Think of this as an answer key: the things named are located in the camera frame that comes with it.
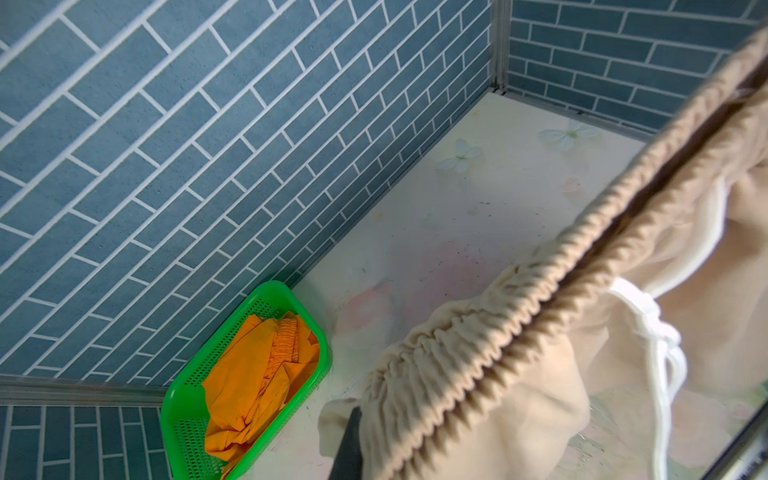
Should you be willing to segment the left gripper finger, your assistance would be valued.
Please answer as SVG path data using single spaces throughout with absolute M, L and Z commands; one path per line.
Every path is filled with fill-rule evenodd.
M 334 458 L 329 480 L 361 480 L 363 458 L 360 447 L 359 425 L 362 414 L 355 407 L 350 414 L 346 429 Z

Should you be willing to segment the beige drawstring shorts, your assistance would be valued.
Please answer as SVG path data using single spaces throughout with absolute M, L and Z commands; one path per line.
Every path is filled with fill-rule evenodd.
M 328 403 L 359 407 L 362 479 L 543 479 L 619 385 L 666 479 L 684 389 L 767 378 L 767 30 L 757 29 L 576 220 L 478 296 L 438 307 Z

